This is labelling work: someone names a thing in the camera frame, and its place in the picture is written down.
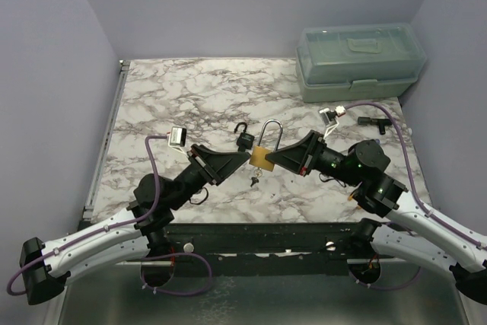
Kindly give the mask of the black padlock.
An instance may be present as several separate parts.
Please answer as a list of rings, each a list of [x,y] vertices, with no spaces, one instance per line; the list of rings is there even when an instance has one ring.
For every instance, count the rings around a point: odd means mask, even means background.
[[[241,126],[243,129],[240,131],[236,145],[239,152],[245,152],[252,149],[255,136],[247,132],[247,123],[245,122],[238,123],[234,128],[234,133],[237,133]]]

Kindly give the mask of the brass padlock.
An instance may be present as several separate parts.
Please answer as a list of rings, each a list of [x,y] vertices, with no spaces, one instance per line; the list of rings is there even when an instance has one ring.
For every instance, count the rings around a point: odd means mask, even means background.
[[[262,146],[262,141],[263,141],[263,136],[266,133],[267,126],[272,123],[276,124],[279,127],[279,135],[276,140],[274,149],[269,150]],[[253,148],[253,151],[251,153],[249,164],[255,167],[256,169],[273,172],[275,168],[275,164],[268,161],[266,157],[268,154],[276,151],[279,148],[279,143],[281,141],[282,134],[283,134],[283,125],[280,121],[276,119],[268,119],[267,121],[265,121],[263,127],[260,130],[258,142],[256,143],[256,146]]]

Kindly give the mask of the silver key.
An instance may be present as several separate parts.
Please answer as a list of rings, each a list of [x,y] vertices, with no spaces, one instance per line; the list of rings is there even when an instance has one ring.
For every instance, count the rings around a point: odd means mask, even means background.
[[[263,171],[260,168],[255,169],[255,171],[253,172],[253,176],[251,177],[250,186],[253,187],[256,184],[258,184],[259,179],[261,178],[262,175],[263,175]]]

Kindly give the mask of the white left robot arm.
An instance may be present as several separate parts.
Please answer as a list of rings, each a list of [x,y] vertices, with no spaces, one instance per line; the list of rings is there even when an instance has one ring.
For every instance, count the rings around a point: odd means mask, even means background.
[[[205,185],[222,184],[249,159],[248,152],[193,145],[188,166],[176,178],[144,176],[135,188],[135,200],[109,218],[62,238],[25,241],[20,266],[28,304],[47,302],[70,282],[109,264],[163,259],[169,249],[164,227],[173,221],[174,212]]]

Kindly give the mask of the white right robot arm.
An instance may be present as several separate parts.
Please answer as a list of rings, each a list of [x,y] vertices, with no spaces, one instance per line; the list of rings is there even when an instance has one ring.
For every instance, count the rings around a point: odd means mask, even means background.
[[[390,159],[374,140],[359,142],[344,155],[310,131],[299,142],[268,153],[266,160],[303,177],[317,170],[353,186],[352,198],[366,212],[416,233],[402,236],[372,222],[351,237],[354,255],[376,252],[436,270],[454,280],[463,295],[486,303],[486,237],[417,201],[412,188],[386,174]]]

